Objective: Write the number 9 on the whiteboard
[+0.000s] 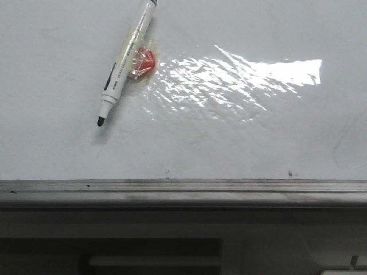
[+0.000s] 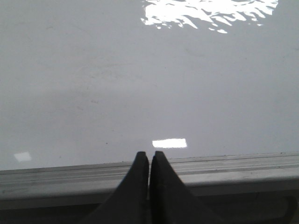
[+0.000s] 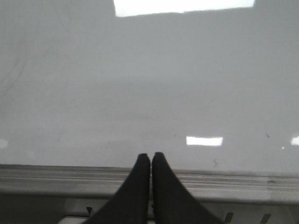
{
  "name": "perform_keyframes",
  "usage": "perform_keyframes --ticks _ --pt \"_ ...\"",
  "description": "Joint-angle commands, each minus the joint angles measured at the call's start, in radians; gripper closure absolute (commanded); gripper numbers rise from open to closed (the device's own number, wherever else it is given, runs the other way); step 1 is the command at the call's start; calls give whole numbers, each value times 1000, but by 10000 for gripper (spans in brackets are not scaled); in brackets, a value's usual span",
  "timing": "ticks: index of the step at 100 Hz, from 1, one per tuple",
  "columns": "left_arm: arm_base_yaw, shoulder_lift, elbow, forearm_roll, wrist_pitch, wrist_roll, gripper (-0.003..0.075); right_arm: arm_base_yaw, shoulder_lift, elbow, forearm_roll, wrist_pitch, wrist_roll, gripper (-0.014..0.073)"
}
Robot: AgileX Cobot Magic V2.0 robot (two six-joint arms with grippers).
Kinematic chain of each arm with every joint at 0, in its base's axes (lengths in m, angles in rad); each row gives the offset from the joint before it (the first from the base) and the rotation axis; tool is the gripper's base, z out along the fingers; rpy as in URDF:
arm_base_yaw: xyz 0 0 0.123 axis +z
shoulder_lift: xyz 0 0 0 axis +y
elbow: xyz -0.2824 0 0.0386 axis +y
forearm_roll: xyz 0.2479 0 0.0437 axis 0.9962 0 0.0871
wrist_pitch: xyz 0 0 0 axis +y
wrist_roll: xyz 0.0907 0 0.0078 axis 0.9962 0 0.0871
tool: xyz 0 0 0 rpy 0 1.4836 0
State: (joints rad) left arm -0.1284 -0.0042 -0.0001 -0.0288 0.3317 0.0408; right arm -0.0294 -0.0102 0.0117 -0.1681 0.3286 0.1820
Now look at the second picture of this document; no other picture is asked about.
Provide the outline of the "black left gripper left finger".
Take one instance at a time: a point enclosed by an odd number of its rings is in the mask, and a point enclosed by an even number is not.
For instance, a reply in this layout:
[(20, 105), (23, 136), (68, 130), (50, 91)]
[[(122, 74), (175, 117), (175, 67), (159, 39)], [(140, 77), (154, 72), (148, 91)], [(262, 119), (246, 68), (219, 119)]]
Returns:
[(82, 224), (145, 224), (149, 161), (145, 152), (138, 152), (126, 176), (113, 194)]

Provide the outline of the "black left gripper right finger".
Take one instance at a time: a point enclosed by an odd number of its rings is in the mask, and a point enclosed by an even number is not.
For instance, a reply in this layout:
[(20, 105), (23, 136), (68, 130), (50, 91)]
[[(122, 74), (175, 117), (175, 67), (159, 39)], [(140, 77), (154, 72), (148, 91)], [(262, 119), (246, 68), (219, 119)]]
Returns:
[(149, 198), (154, 224), (223, 224), (180, 180), (162, 151), (151, 163)]

